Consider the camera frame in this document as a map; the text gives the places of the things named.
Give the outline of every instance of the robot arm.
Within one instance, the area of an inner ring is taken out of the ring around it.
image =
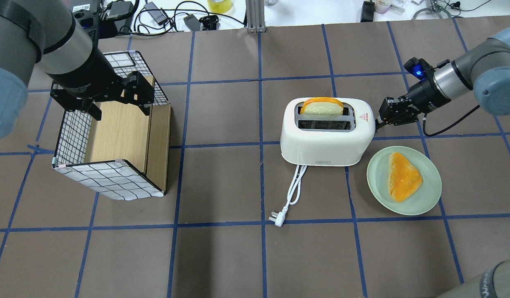
[[[470,90],[488,113],[510,115],[510,28],[451,62],[433,68],[412,58],[404,68],[420,81],[406,95],[383,100],[376,129],[414,123],[418,114],[430,113]]]
[[[60,0],[0,0],[0,138],[13,129],[38,62],[54,80],[51,96],[67,111],[100,120],[94,102],[115,100],[149,115],[154,88],[139,72],[115,74],[96,46],[98,38],[115,36],[111,22],[113,30],[102,28],[98,13],[71,13]]]

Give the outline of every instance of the white power cord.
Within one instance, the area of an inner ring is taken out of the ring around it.
[[[300,166],[299,164],[295,168],[295,174],[293,175],[293,179],[290,184],[290,188],[288,189],[287,193],[287,201],[286,205],[283,207],[283,210],[279,213],[272,212],[270,216],[270,221],[274,222],[276,226],[282,226],[283,222],[285,221],[286,213],[288,210],[288,207],[290,205],[295,205],[299,201],[299,196],[301,195],[301,179],[304,173],[306,172],[306,168],[308,166]],[[295,200],[292,202],[293,193],[297,190],[297,194],[295,196]]]

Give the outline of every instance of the storage box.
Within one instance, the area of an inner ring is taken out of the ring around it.
[[[139,70],[153,77],[137,51],[104,54],[120,76]],[[53,168],[113,199],[164,196],[170,137],[170,103],[154,82],[151,115],[119,102],[99,104],[102,120],[64,112]]]

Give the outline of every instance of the green plate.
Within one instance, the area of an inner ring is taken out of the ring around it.
[[[389,195],[389,155],[398,151],[414,165],[422,175],[422,185],[412,196],[403,202],[395,202]],[[367,166],[367,183],[372,194],[387,209],[403,215],[419,215],[431,210],[442,192],[441,176],[431,160],[425,155],[403,146],[392,146],[378,151]]]

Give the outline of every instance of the white toaster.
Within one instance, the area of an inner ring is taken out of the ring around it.
[[[283,158],[305,166],[352,166],[359,162],[376,131],[371,107],[363,100],[336,98],[344,105],[343,115],[301,115],[308,99],[294,99],[285,109]]]

